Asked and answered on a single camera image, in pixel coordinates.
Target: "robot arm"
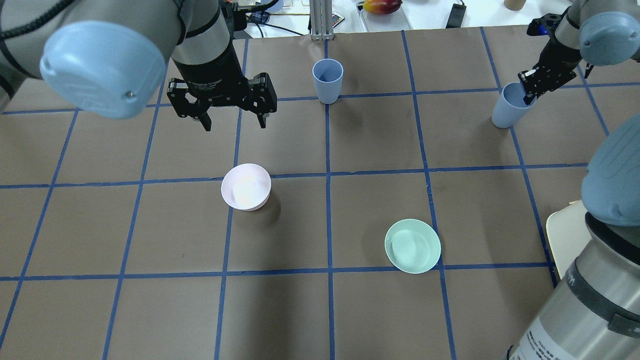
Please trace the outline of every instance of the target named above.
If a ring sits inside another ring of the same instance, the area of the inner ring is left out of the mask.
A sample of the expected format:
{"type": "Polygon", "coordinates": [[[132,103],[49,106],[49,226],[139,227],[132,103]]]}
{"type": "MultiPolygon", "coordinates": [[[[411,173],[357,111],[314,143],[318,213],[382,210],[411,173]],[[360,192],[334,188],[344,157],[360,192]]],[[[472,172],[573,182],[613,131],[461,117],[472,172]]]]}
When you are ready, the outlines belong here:
{"type": "Polygon", "coordinates": [[[530,36],[548,35],[533,69],[518,74],[530,104],[576,77],[581,59],[593,65],[616,65],[629,58],[640,61],[640,6],[636,0],[575,0],[562,15],[534,19],[530,36]]]}
{"type": "Polygon", "coordinates": [[[207,131],[210,106],[252,111],[262,127],[276,111],[268,74],[243,76],[217,0],[5,0],[0,6],[0,110],[26,78],[42,78],[84,110],[130,118],[153,96],[171,58],[184,78],[171,79],[171,103],[178,116],[199,120],[207,131]],[[61,3],[52,19],[35,26],[34,19],[61,3]],[[31,30],[7,36],[24,24],[31,30]]]}

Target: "white table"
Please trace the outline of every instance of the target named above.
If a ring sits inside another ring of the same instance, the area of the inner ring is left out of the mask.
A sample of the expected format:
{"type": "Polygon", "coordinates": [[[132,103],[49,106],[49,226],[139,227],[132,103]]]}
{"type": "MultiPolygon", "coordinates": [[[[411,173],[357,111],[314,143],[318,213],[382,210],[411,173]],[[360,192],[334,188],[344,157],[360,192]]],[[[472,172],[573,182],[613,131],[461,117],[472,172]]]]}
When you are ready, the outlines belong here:
{"type": "MultiPolygon", "coordinates": [[[[295,8],[308,13],[308,0],[293,0],[295,8]]],[[[357,0],[333,0],[333,10],[345,17],[345,21],[334,28],[336,33],[364,32],[358,10],[357,0]]],[[[451,6],[460,4],[460,0],[403,0],[402,9],[406,14],[412,29],[441,29],[447,24],[451,6]]],[[[462,22],[463,27],[501,26],[528,24],[534,18],[546,13],[563,13],[570,6],[572,0],[528,0],[522,10],[513,12],[503,5],[503,0],[465,0],[467,12],[462,22]]],[[[299,33],[309,34],[308,15],[280,15],[271,16],[268,24],[288,28],[299,33]]],[[[287,37],[294,34],[284,30],[261,26],[265,37],[287,37]]],[[[254,24],[247,27],[246,32],[254,38],[260,37],[260,32],[254,24]]]]}

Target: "metal bracket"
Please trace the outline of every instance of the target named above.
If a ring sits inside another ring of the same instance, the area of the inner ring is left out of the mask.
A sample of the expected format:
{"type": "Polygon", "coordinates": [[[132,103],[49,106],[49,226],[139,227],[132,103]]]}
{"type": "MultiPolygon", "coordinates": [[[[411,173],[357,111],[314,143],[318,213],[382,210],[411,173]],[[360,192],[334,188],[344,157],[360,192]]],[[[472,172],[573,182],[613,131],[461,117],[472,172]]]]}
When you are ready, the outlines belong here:
{"type": "Polygon", "coordinates": [[[332,0],[310,0],[311,40],[333,40],[332,0]]]}

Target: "blue cup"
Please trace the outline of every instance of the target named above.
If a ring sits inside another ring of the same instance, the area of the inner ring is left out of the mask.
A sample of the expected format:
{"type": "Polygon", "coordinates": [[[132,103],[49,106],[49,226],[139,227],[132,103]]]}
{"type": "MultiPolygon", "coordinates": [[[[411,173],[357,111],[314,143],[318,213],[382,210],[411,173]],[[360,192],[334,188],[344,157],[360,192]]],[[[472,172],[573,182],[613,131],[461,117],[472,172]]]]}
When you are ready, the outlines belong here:
{"type": "Polygon", "coordinates": [[[342,64],[334,59],[322,59],[314,64],[314,86],[318,99],[323,104],[333,104],[342,88],[342,64]]]}
{"type": "Polygon", "coordinates": [[[519,81],[509,83],[500,92],[500,98],[495,103],[491,122],[497,127],[506,129],[514,126],[524,114],[536,104],[536,99],[527,105],[523,98],[526,92],[519,81]]]}

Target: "grid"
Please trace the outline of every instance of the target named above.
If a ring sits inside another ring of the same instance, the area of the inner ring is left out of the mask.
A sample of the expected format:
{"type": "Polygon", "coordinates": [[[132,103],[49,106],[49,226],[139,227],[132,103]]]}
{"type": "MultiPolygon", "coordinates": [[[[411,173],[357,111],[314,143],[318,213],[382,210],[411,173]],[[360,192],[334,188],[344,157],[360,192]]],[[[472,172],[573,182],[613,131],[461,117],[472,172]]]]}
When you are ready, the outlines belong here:
{"type": "MultiPolygon", "coordinates": [[[[157,184],[157,183],[181,183],[181,182],[207,182],[207,181],[221,181],[221,177],[202,177],[202,178],[183,178],[183,179],[145,179],[145,171],[147,168],[147,162],[149,157],[149,152],[151,149],[154,129],[156,126],[157,114],[160,108],[165,106],[170,106],[170,104],[162,104],[162,89],[164,85],[161,86],[161,90],[157,95],[157,101],[155,104],[148,105],[149,108],[154,108],[154,118],[151,124],[148,142],[147,142],[147,150],[145,153],[145,158],[142,166],[142,171],[140,174],[139,181],[122,181],[122,182],[110,182],[110,183],[83,183],[83,184],[74,184],[74,183],[57,183],[56,180],[58,178],[58,173],[60,171],[60,167],[63,163],[65,152],[67,150],[67,145],[69,143],[70,137],[74,130],[74,124],[76,123],[76,118],[78,113],[81,111],[79,109],[57,109],[57,110],[35,110],[35,111],[7,111],[4,114],[23,114],[23,113],[50,113],[50,112],[61,112],[61,111],[69,111],[74,113],[74,117],[71,121],[71,125],[68,129],[67,137],[65,139],[64,146],[62,148],[62,152],[60,154],[60,158],[58,160],[55,173],[49,184],[10,184],[10,185],[0,185],[0,189],[10,189],[10,188],[48,188],[48,193],[46,196],[46,200],[44,202],[44,206],[42,208],[42,212],[40,214],[40,218],[38,221],[38,225],[36,227],[35,233],[33,235],[33,239],[29,248],[29,252],[24,261],[24,266],[22,267],[22,272],[18,277],[0,277],[0,281],[17,281],[17,287],[13,296],[13,300],[8,312],[8,316],[3,325],[3,330],[0,335],[0,347],[2,347],[3,341],[5,339],[9,324],[12,319],[13,310],[15,308],[16,302],[19,299],[20,289],[24,281],[57,281],[57,280],[65,280],[65,279],[117,279],[117,287],[115,292],[115,297],[113,299],[113,307],[111,310],[110,320],[109,320],[109,328],[107,331],[107,336],[104,342],[104,351],[102,358],[103,360],[107,359],[109,352],[109,344],[111,341],[111,333],[113,330],[113,324],[115,321],[116,312],[118,310],[118,300],[120,296],[120,290],[122,287],[122,282],[124,279],[151,279],[151,278],[167,278],[167,277],[220,277],[221,278],[221,288],[220,288],[220,302],[219,302],[219,310],[218,310],[218,328],[216,333],[216,341],[215,341],[215,351],[214,358],[220,358],[220,341],[222,337],[222,323],[224,317],[224,305],[225,305],[225,290],[226,290],[226,281],[227,277],[236,277],[236,276],[260,276],[260,275],[283,275],[283,274],[328,274],[328,304],[329,304],[329,330],[330,330],[330,357],[331,359],[335,359],[335,317],[334,317],[334,309],[333,309],[333,275],[336,273],[342,272],[393,272],[398,271],[394,266],[363,266],[363,267],[342,267],[335,268],[333,266],[333,250],[332,250],[332,214],[331,214],[331,180],[332,177],[340,177],[340,176],[360,176],[360,175],[373,175],[373,174],[424,174],[426,188],[428,191],[428,199],[429,199],[429,208],[431,212],[431,221],[433,224],[433,228],[436,232],[438,232],[438,223],[436,216],[436,209],[433,201],[432,187],[431,187],[431,174],[435,172],[457,172],[457,171],[478,171],[478,170],[521,170],[522,175],[524,177],[525,185],[527,188],[527,193],[529,195],[529,199],[531,202],[531,208],[534,213],[536,225],[538,228],[538,233],[540,236],[541,246],[545,255],[545,262],[539,263],[487,263],[487,264],[459,264],[459,265],[445,265],[442,257],[438,261],[436,267],[434,267],[435,271],[438,271],[440,274],[440,285],[442,288],[442,297],[444,303],[444,313],[445,313],[445,321],[447,326],[447,333],[449,338],[449,348],[451,351],[451,359],[456,360],[456,347],[454,344],[454,336],[453,329],[451,325],[451,310],[449,308],[449,300],[447,297],[447,281],[445,278],[445,270],[462,270],[462,269],[487,269],[487,268],[548,268],[551,281],[554,287],[557,285],[557,274],[554,269],[554,263],[551,258],[550,251],[547,246],[547,242],[545,240],[545,235],[543,233],[543,226],[539,216],[538,207],[536,205],[536,199],[534,198],[533,190],[531,187],[531,182],[529,180],[528,171],[531,169],[538,168],[561,168],[561,167],[586,167],[586,163],[576,163],[576,164],[544,164],[544,165],[526,165],[522,156],[522,152],[520,150],[520,146],[518,143],[518,137],[516,134],[516,130],[512,127],[510,129],[511,136],[513,138],[513,143],[517,152],[519,165],[504,165],[504,166],[480,166],[480,167],[444,167],[444,168],[432,168],[429,166],[427,154],[425,152],[424,139],[422,137],[422,124],[420,120],[420,111],[418,106],[418,95],[426,95],[426,94],[450,94],[450,93],[465,93],[465,92],[498,92],[502,85],[500,83],[500,79],[498,77],[498,73],[493,61],[492,52],[487,41],[485,32],[483,28],[480,28],[480,32],[482,34],[482,38],[484,41],[484,46],[486,48],[486,55],[490,61],[493,70],[493,76],[495,78],[496,87],[495,88],[477,88],[477,89],[454,89],[454,90],[433,90],[433,91],[416,91],[415,80],[412,69],[412,59],[409,53],[409,48],[406,40],[405,32],[402,31],[402,39],[403,39],[403,47],[404,54],[406,56],[406,66],[408,67],[409,77],[411,81],[411,92],[392,92],[392,93],[377,93],[377,94],[352,94],[352,95],[341,95],[340,98],[354,98],[354,97],[392,97],[399,95],[411,95],[413,101],[413,111],[415,114],[415,124],[417,126],[417,133],[419,137],[420,144],[420,155],[422,157],[422,168],[407,168],[401,170],[365,170],[365,171],[357,171],[357,172],[332,172],[330,165],[330,106],[324,106],[324,116],[325,116],[325,127],[326,127],[326,172],[325,173],[306,173],[306,174],[275,174],[272,176],[274,179],[278,178],[292,178],[292,177],[325,177],[326,178],[326,226],[327,226],[327,267],[326,268],[296,268],[296,269],[288,269],[288,270],[255,270],[255,271],[228,271],[228,257],[229,257],[229,248],[230,248],[230,239],[232,232],[232,219],[234,212],[229,208],[228,210],[228,218],[227,218],[227,232],[225,239],[225,253],[223,260],[223,270],[219,272],[186,272],[186,273],[163,273],[163,274],[126,274],[125,268],[127,266],[127,257],[129,255],[129,249],[131,246],[131,240],[133,236],[134,227],[136,224],[136,216],[138,214],[138,207],[140,205],[140,199],[142,195],[143,187],[146,184],[157,184]],[[78,186],[124,186],[124,185],[138,185],[138,192],[136,196],[136,201],[134,205],[134,209],[131,216],[131,223],[129,226],[129,234],[127,237],[127,242],[124,250],[124,255],[122,257],[122,265],[120,267],[119,274],[88,274],[88,275],[34,275],[27,276],[26,272],[29,266],[29,262],[31,260],[31,255],[33,253],[33,249],[35,248],[36,242],[38,240],[38,234],[40,232],[40,228],[42,226],[43,219],[47,212],[47,207],[49,205],[49,201],[51,199],[52,192],[55,188],[64,188],[64,187],[78,187],[78,186]]],[[[246,70],[246,62],[248,57],[248,46],[249,41],[245,40],[244,42],[244,56],[243,56],[243,71],[246,70]]],[[[329,57],[329,49],[328,42],[324,43],[324,57],[329,57]]],[[[593,110],[595,111],[600,124],[602,126],[603,132],[608,135],[609,130],[604,122],[603,116],[598,109],[598,105],[591,93],[590,88],[592,87],[603,87],[603,86],[640,86],[640,83],[610,83],[610,84],[597,84],[590,85],[584,79],[584,75],[582,70],[579,68],[579,75],[582,80],[581,85],[568,85],[567,88],[585,88],[588,93],[589,100],[593,106],[593,110]]],[[[301,101],[301,100],[312,100],[317,99],[317,97],[288,97],[279,99],[280,101],[301,101]]],[[[242,111],[238,113],[237,120],[237,130],[236,130],[236,142],[235,142],[235,151],[234,151],[234,166],[238,164],[238,155],[239,155],[239,144],[241,137],[241,118],[242,111]]]]}

